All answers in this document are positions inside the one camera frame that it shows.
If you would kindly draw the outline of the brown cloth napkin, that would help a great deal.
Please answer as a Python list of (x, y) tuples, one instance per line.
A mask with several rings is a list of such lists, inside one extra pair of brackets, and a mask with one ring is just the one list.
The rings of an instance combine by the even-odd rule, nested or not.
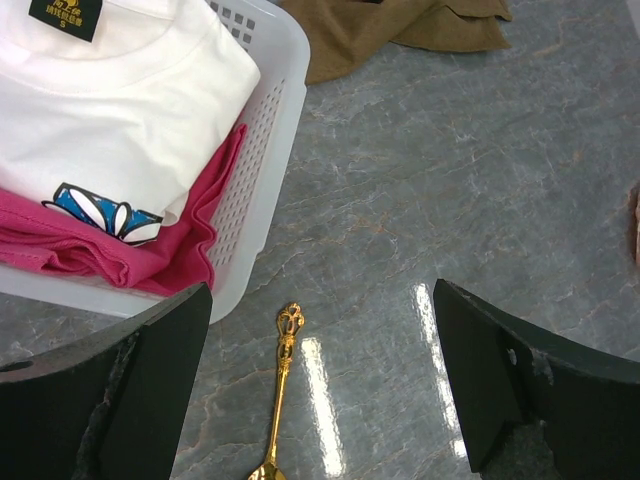
[(506, 49), (503, 0), (280, 1), (308, 37), (306, 82), (349, 75), (388, 43), (445, 53)]

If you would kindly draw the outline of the gold ornate spoon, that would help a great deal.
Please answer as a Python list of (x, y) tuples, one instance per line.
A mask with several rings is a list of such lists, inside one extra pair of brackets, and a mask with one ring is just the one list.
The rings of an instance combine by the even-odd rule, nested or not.
[(249, 480), (285, 479), (277, 465), (278, 435), (286, 385), (293, 363), (296, 337), (305, 324), (301, 307), (296, 302), (286, 305), (278, 314), (276, 326), (278, 345), (276, 350), (277, 379), (270, 438), (263, 462), (249, 475)]

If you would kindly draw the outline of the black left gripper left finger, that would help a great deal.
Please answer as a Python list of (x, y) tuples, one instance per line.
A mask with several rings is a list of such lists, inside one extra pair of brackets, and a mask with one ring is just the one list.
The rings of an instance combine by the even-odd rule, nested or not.
[(169, 478), (211, 309), (194, 285), (2, 366), (2, 478)]

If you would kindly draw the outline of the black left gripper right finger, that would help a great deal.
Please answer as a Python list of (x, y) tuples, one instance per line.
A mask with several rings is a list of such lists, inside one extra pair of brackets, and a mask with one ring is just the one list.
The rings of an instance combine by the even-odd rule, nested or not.
[(639, 364), (508, 314), (437, 280), (438, 336), (472, 471), (516, 424), (539, 420), (564, 479), (639, 476)]

